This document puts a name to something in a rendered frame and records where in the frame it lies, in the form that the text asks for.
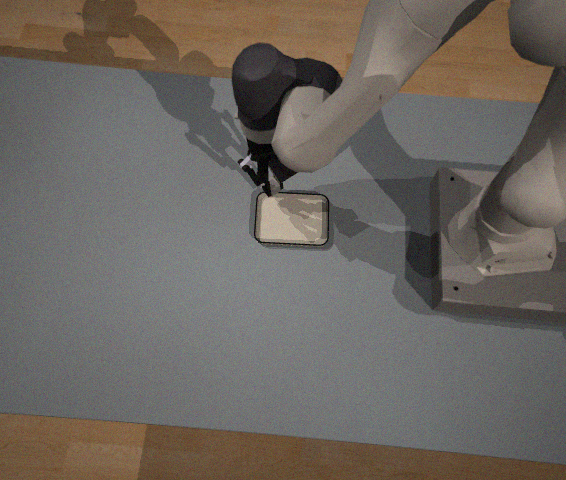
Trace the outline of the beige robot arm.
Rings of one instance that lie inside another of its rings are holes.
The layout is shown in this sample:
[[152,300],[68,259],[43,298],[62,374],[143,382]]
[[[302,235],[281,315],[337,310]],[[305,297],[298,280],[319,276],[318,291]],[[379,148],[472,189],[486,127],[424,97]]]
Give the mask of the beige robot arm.
[[[232,67],[234,118],[248,140],[272,145],[279,184],[312,173],[493,1],[369,0],[343,81],[325,62],[250,45]],[[566,0],[510,2],[512,47],[554,70],[520,144],[448,224],[450,246],[481,277],[550,270],[552,230],[566,219]]]

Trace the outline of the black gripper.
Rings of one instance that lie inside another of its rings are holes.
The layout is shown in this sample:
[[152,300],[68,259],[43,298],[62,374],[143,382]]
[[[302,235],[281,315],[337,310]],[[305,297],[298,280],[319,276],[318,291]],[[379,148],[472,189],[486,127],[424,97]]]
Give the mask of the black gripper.
[[[246,138],[247,139],[247,138]],[[247,172],[256,186],[261,185],[268,197],[271,196],[270,182],[268,178],[268,157],[276,155],[271,144],[257,144],[247,139],[248,152],[245,159],[239,159],[238,164]],[[258,155],[262,155],[258,156]],[[257,162],[258,171],[255,173],[252,161]],[[260,162],[260,163],[259,163]]]

